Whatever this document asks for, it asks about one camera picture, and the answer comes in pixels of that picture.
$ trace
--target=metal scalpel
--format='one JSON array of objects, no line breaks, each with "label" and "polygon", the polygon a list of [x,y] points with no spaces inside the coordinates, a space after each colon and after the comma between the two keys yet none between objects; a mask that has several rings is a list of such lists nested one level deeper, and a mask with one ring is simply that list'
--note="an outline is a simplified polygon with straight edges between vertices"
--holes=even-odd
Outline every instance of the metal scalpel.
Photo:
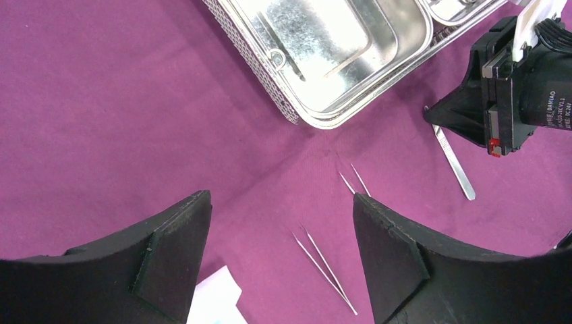
[{"label": "metal scalpel", "polygon": [[455,156],[455,153],[453,152],[453,149],[451,148],[451,145],[449,144],[447,137],[445,137],[443,129],[441,129],[440,126],[433,125],[433,131],[435,133],[435,136],[437,137],[437,140],[439,141],[439,145],[441,145],[441,148],[443,149],[443,152],[447,157],[447,161],[449,162],[451,169],[453,169],[453,172],[455,173],[455,177],[457,177],[457,180],[459,181],[459,184],[461,185],[461,188],[465,193],[465,196],[469,200],[475,200],[476,197],[475,190],[473,189],[473,186],[471,185],[469,178],[467,178],[467,175],[463,171],[463,168],[461,167],[461,164],[459,163],[457,156]]}]

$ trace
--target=black motor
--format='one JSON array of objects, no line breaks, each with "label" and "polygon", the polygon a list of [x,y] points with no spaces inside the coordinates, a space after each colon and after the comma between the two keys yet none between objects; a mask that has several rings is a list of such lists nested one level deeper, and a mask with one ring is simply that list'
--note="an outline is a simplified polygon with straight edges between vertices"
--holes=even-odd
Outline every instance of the black motor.
[{"label": "black motor", "polygon": [[424,113],[500,157],[520,149],[538,127],[572,130],[572,33],[559,19],[535,28],[539,45],[513,62],[516,17],[503,18],[471,48],[461,86]]}]

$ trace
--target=white paper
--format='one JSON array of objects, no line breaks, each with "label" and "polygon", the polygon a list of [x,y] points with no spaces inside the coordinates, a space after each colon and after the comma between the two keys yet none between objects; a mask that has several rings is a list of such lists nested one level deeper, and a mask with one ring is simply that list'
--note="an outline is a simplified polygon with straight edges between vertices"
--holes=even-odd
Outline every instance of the white paper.
[{"label": "white paper", "polygon": [[236,307],[242,289],[227,266],[195,288],[187,324],[247,324]]}]

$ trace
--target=metal tray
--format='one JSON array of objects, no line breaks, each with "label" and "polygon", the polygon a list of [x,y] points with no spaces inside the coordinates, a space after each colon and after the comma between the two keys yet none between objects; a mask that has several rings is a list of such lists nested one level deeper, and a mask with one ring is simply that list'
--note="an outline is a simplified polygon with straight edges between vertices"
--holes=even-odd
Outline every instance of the metal tray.
[{"label": "metal tray", "polygon": [[464,24],[494,0],[420,0],[435,21],[445,26]]},{"label": "metal tray", "polygon": [[423,0],[336,0],[324,9],[318,0],[203,1],[283,115],[321,129],[340,126],[505,2],[432,33]]}]

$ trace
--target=printed label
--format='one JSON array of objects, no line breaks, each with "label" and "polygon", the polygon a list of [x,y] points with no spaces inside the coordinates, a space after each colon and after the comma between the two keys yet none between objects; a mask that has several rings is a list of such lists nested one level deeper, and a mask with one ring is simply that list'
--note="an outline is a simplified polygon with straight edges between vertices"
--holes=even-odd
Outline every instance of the printed label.
[{"label": "printed label", "polygon": [[546,126],[572,130],[572,89],[566,82],[546,85]]}]

